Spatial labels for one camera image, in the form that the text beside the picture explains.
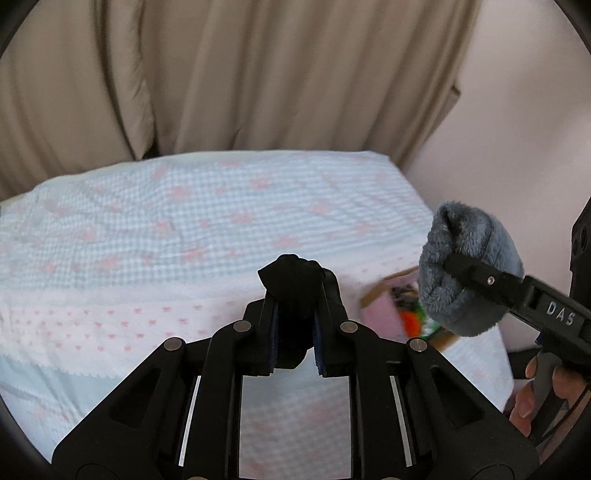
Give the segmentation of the person's right hand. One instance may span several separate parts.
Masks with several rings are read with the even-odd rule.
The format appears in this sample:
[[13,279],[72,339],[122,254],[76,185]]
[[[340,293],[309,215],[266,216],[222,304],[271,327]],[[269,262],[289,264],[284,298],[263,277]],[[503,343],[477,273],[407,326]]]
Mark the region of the person's right hand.
[[[530,382],[515,396],[515,405],[510,414],[510,422],[525,436],[531,433],[533,411],[537,401],[533,391],[533,379],[537,373],[537,359],[532,359],[526,367],[526,378]],[[578,421],[590,401],[587,382],[577,373],[572,373],[562,366],[556,367],[552,375],[552,385],[556,396],[565,400],[570,414],[551,437],[562,442]]]

